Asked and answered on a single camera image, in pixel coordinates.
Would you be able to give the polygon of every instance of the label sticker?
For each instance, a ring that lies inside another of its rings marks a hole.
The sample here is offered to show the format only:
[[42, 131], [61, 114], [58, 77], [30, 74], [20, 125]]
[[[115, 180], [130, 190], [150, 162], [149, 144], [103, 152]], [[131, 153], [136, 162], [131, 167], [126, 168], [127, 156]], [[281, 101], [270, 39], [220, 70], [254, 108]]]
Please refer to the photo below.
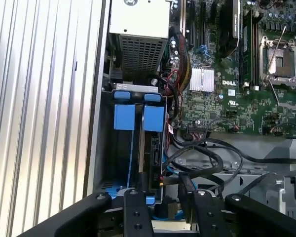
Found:
[[168, 130], [173, 135], [173, 127], [171, 125], [168, 125]]
[[228, 96], [236, 96], [235, 90], [228, 90]]

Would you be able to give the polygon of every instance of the blue plastic latch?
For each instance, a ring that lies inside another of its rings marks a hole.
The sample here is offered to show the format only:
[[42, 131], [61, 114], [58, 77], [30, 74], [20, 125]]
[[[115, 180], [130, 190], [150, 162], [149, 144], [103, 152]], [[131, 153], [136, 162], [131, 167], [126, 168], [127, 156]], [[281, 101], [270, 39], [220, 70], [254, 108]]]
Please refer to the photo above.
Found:
[[152, 101], [152, 102], [160, 102], [161, 101], [161, 97], [160, 95], [156, 95], [156, 94], [146, 94], [144, 96], [145, 101]]
[[144, 131], [162, 132], [164, 121], [164, 107], [145, 105]]
[[[124, 189], [124, 188], [125, 188], [124, 185], [121, 185], [118, 182], [114, 182], [112, 184], [112, 187], [105, 189], [105, 192], [107, 192], [112, 197], [112, 199], [114, 199], [117, 196], [122, 196], [122, 195], [117, 195], [117, 193], [118, 193], [118, 191], [120, 191], [121, 189]], [[146, 197], [146, 204], [147, 205], [154, 205], [154, 203], [155, 203], [155, 197], [154, 196], [147, 196]]]
[[128, 92], [128, 91], [116, 91], [114, 93], [114, 99], [130, 100], [130, 92]]
[[135, 129], [135, 105], [115, 105], [114, 129], [115, 130], [134, 130]]

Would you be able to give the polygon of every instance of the dell logo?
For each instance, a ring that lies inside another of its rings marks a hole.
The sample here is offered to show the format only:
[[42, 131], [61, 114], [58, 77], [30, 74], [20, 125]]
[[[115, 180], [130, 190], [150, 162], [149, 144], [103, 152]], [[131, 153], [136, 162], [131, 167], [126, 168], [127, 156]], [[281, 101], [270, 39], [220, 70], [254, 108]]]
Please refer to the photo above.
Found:
[[237, 86], [235, 81], [230, 81], [230, 80], [222, 80], [222, 84]]

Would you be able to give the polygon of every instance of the ventilated metal cover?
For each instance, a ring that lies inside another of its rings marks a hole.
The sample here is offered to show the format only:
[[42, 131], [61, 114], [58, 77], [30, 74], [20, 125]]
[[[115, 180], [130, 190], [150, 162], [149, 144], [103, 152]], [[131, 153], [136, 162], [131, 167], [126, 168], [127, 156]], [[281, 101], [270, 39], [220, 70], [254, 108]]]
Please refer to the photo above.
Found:
[[189, 89], [191, 91], [213, 92], [215, 71], [212, 68], [193, 68]]
[[110, 33], [116, 35], [122, 51], [124, 80], [157, 71], [168, 41], [169, 19], [167, 0], [139, 0], [134, 4], [111, 0]]
[[120, 35], [123, 52], [123, 74], [144, 76], [155, 73], [160, 64], [167, 39], [150, 39]]

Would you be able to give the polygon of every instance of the silver metal chassis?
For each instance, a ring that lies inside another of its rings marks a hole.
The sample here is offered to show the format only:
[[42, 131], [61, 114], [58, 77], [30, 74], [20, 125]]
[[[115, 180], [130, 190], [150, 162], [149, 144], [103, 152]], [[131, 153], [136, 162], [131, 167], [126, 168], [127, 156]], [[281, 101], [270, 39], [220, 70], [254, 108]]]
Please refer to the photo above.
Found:
[[[218, 132], [213, 132], [211, 137], [231, 143], [256, 158], [296, 158], [296, 139], [285, 140], [278, 137], [248, 136]], [[173, 147], [170, 148], [171, 154], [175, 149]], [[225, 149], [212, 150], [222, 157], [226, 169], [235, 170], [239, 166], [239, 157], [236, 153]], [[192, 167], [211, 166], [207, 156], [193, 150], [178, 157], [176, 162], [182, 165], [191, 165]], [[225, 186], [222, 194], [226, 196], [237, 193], [264, 173], [287, 172], [290, 170], [296, 170], [296, 165], [257, 164], [244, 160], [241, 173], [230, 184]], [[223, 180], [227, 180], [232, 175], [232, 172], [215, 175]], [[196, 185], [214, 185], [213, 182], [204, 178], [195, 178], [193, 181]], [[165, 195], [176, 198], [178, 196], [178, 186], [168, 186]], [[255, 188], [251, 189], [247, 195], [296, 219], [296, 181], [292, 184], [290, 178], [271, 175]]]
[[109, 4], [0, 0], [0, 237], [92, 192]]

